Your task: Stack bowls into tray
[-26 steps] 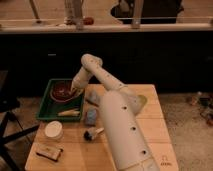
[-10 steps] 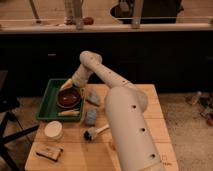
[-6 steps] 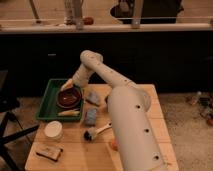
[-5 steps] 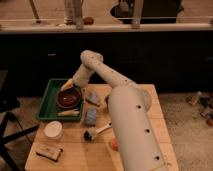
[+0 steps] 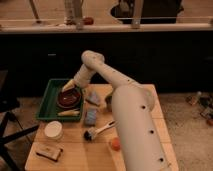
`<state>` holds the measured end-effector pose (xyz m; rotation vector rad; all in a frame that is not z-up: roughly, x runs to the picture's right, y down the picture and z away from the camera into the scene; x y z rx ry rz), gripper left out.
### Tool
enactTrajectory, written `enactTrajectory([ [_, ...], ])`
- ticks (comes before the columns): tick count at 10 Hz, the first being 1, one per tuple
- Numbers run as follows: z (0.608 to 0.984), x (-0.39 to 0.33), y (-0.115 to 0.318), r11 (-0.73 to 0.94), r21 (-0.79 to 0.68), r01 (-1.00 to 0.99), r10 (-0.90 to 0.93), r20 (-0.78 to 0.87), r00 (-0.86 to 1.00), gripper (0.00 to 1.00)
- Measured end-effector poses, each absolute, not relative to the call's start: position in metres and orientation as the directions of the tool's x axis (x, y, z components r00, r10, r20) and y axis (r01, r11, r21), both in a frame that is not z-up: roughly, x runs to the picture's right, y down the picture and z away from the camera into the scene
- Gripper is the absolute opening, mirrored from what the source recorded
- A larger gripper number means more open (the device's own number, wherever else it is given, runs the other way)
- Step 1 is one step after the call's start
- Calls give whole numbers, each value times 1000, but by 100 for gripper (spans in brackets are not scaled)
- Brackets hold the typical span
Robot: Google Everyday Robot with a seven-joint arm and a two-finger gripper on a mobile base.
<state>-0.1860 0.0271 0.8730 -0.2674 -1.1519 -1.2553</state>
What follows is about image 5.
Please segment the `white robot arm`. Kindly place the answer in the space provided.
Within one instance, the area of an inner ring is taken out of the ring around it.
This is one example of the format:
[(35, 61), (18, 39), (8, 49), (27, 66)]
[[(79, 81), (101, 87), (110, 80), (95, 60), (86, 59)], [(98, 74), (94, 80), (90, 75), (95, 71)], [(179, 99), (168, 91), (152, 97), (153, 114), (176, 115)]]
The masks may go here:
[(82, 66), (62, 91), (74, 86), (85, 88), (95, 73), (112, 87), (112, 114), (120, 139), (126, 171), (171, 171), (151, 111), (152, 92), (134, 79), (107, 65), (100, 53), (86, 50)]

